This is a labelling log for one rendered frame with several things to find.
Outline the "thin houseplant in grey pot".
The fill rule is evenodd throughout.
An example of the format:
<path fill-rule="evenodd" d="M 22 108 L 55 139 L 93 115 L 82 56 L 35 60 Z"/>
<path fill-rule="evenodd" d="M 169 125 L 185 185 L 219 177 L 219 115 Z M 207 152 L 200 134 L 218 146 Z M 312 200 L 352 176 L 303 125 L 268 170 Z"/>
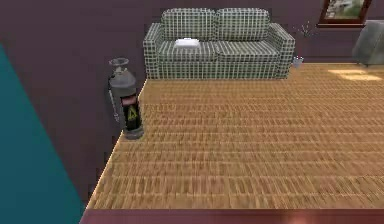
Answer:
<path fill-rule="evenodd" d="M 310 21 L 294 28 L 294 34 L 296 39 L 295 56 L 293 57 L 293 66 L 298 68 L 304 61 L 303 53 L 304 48 L 310 37 L 313 36 L 313 27 Z"/>

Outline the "grey black cylinder tank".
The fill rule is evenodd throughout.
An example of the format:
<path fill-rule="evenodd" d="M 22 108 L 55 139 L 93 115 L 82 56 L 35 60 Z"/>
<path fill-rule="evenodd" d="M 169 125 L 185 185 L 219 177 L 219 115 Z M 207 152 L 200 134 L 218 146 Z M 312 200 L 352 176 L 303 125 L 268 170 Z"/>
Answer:
<path fill-rule="evenodd" d="M 114 58 L 109 61 L 113 68 L 108 79 L 108 91 L 114 110 L 114 118 L 119 122 L 126 139 L 139 139 L 144 134 L 135 76 L 128 70 L 127 58 Z"/>

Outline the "green checked sofa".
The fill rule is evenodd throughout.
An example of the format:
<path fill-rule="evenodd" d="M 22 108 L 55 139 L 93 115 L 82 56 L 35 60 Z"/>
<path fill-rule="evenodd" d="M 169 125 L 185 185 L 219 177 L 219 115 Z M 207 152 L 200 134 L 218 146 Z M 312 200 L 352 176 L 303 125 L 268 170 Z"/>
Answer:
<path fill-rule="evenodd" d="M 200 41 L 175 48 L 177 39 Z M 295 39 L 260 8 L 172 8 L 143 40 L 149 79 L 285 79 Z"/>

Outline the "white flat box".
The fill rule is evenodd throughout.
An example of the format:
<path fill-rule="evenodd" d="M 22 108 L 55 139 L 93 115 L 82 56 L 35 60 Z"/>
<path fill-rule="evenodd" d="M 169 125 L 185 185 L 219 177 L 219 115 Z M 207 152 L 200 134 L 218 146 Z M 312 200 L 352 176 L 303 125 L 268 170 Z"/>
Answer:
<path fill-rule="evenodd" d="M 177 39 L 174 44 L 175 48 L 195 49 L 200 47 L 200 41 L 194 38 Z"/>

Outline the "brown framed window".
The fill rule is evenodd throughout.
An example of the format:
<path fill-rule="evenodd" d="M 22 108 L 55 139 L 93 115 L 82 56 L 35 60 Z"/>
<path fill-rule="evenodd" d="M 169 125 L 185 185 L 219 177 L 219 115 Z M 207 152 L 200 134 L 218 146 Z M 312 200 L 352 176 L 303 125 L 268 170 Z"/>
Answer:
<path fill-rule="evenodd" d="M 372 0 L 324 0 L 318 28 L 361 28 Z"/>

